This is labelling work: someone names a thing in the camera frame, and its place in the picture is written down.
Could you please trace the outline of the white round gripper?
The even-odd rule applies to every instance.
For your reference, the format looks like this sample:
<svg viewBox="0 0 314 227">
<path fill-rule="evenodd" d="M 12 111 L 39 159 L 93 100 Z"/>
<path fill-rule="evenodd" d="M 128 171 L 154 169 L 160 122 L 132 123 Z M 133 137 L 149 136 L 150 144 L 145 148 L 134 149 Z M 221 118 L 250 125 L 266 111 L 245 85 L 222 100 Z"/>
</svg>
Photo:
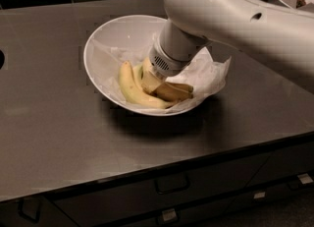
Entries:
<svg viewBox="0 0 314 227">
<path fill-rule="evenodd" d="M 196 45 L 188 40 L 178 40 L 160 35 L 149 52 L 155 72 L 164 77 L 178 75 L 195 57 Z M 147 93 L 157 89 L 164 79 L 151 71 L 144 71 L 141 86 Z"/>
</svg>

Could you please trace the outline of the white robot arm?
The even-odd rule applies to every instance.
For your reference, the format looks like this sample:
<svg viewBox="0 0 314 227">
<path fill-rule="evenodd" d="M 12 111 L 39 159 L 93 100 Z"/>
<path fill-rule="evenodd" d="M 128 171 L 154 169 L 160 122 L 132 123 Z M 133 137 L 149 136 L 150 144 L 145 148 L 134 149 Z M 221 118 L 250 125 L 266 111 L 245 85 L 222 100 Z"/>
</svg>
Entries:
<svg viewBox="0 0 314 227">
<path fill-rule="evenodd" d="M 149 59 L 150 91 L 217 42 L 314 91 L 314 16 L 261 0 L 164 0 L 168 20 Z"/>
</svg>

